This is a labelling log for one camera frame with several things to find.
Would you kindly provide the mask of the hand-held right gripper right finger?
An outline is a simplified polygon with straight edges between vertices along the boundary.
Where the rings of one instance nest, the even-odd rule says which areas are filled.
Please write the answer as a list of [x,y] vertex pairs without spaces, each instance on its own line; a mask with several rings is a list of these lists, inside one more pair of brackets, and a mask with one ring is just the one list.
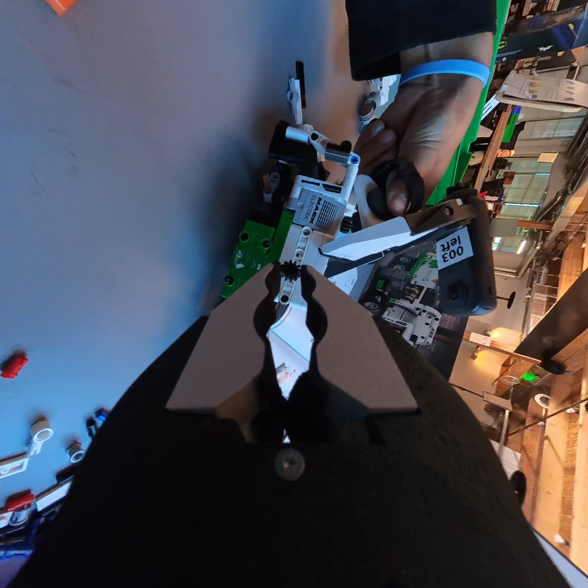
[[373,315],[310,266],[300,271],[313,337],[294,385],[294,441],[329,442],[352,423],[419,411]]

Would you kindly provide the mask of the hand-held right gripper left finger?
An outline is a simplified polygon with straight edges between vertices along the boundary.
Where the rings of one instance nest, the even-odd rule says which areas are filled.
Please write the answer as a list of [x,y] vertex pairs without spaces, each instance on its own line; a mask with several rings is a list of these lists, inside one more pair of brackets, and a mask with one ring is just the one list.
[[281,266],[269,263],[214,309],[166,409],[231,419],[248,442],[281,441],[285,404],[268,340]]

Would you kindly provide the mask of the white green lego truck model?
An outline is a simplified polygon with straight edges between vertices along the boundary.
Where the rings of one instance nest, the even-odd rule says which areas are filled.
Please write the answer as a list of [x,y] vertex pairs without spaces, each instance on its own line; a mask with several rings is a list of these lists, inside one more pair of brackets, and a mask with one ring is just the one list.
[[[349,142],[333,143],[310,125],[279,121],[268,157],[274,169],[263,177],[263,202],[239,233],[224,276],[221,298],[230,298],[269,263],[296,261],[324,274],[327,258],[319,248],[350,230],[350,202],[359,156]],[[304,309],[299,279],[281,278],[277,316],[289,305]]]

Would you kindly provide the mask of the person's left forearm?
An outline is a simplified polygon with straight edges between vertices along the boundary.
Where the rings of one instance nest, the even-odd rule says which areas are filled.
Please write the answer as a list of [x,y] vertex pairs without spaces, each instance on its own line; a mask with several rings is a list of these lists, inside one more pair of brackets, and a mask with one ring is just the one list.
[[489,66],[493,57],[494,35],[490,32],[467,35],[452,40],[425,43],[400,52],[402,73],[424,63],[465,60]]

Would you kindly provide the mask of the black lego set box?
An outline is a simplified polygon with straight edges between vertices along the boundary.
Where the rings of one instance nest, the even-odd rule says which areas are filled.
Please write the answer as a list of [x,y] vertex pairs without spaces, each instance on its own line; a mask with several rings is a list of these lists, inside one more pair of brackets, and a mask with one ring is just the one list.
[[467,318],[440,310],[439,274],[433,242],[387,253],[370,263],[330,259],[325,276],[349,296],[394,327],[432,366],[449,380],[465,333]]

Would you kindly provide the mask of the grey white lego wheel piece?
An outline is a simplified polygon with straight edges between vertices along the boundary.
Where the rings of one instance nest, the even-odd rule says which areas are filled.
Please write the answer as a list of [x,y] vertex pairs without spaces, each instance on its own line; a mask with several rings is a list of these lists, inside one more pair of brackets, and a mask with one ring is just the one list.
[[372,120],[376,118],[376,110],[380,105],[379,92],[373,91],[363,96],[357,106],[357,126],[361,134]]

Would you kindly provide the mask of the blue black lego pin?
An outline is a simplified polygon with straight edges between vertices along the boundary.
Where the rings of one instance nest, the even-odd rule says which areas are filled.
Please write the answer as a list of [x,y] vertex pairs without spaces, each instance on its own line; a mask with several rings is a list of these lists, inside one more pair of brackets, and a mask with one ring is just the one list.
[[98,430],[107,420],[109,412],[107,408],[99,407],[85,420],[85,429],[90,439],[96,436]]

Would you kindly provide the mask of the long white lego connector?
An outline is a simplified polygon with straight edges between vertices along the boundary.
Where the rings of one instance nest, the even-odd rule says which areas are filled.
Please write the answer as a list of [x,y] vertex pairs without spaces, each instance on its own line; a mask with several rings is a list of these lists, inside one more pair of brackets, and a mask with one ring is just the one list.
[[290,110],[293,118],[293,126],[299,127],[303,124],[303,100],[300,80],[298,78],[289,78],[286,99],[290,104]]

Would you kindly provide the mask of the short white lego connector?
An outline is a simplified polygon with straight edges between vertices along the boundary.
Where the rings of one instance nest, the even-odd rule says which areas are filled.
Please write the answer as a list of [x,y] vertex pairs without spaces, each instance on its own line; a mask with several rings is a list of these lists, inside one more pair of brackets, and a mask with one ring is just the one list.
[[40,454],[42,446],[53,436],[54,430],[45,416],[39,416],[32,422],[29,432],[31,441],[28,456],[32,457]]

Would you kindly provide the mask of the white flat lego tile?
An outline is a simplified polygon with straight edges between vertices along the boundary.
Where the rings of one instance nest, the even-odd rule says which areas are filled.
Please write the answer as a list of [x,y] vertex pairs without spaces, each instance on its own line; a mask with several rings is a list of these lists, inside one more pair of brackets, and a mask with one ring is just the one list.
[[1,480],[22,472],[25,472],[29,462],[28,452],[14,454],[1,458],[0,475]]

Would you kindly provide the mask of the person's left hand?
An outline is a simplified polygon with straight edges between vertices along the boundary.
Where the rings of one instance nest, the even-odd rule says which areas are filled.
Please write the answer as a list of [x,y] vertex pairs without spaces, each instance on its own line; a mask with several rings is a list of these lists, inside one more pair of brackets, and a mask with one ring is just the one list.
[[426,202],[472,121],[482,89],[474,77],[450,74],[403,84],[380,118],[361,132],[354,149],[357,173],[370,175],[384,161],[406,159],[423,180]]

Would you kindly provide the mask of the white instruction booklet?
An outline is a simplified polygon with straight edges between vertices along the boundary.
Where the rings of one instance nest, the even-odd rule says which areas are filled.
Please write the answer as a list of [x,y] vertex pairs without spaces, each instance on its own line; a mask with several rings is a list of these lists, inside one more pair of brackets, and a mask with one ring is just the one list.
[[326,331],[320,334],[320,327],[314,327],[308,320],[311,304],[304,309],[289,305],[288,310],[269,330],[271,344],[277,347],[274,356],[276,378],[287,399],[298,378],[311,368],[355,394],[361,390],[352,366],[358,359],[364,359],[369,348],[369,335],[375,326],[369,313],[349,296],[357,283],[357,268],[351,268],[339,275],[324,278],[317,270],[305,266],[316,289],[311,293],[310,303],[317,303],[326,315]]

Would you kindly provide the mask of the blue wristband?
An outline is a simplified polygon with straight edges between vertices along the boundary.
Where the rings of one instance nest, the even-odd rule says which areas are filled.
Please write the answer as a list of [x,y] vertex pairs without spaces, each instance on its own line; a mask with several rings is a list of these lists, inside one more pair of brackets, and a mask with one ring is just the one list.
[[484,63],[466,59],[443,59],[425,62],[407,70],[401,74],[399,88],[420,77],[435,75],[463,75],[473,77],[486,86],[490,77],[490,68]]

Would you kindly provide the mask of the stack of white papers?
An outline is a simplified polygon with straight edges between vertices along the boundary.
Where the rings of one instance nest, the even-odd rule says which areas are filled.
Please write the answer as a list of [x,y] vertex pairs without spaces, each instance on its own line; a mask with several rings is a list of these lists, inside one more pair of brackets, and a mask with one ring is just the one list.
[[512,71],[495,98],[498,102],[556,112],[587,109],[587,84],[551,75]]

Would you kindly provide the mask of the dark printed box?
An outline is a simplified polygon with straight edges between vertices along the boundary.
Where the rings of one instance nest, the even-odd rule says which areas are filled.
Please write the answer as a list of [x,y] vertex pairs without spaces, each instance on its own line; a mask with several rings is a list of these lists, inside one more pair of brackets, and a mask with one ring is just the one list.
[[567,52],[587,45],[587,3],[507,24],[495,63]]

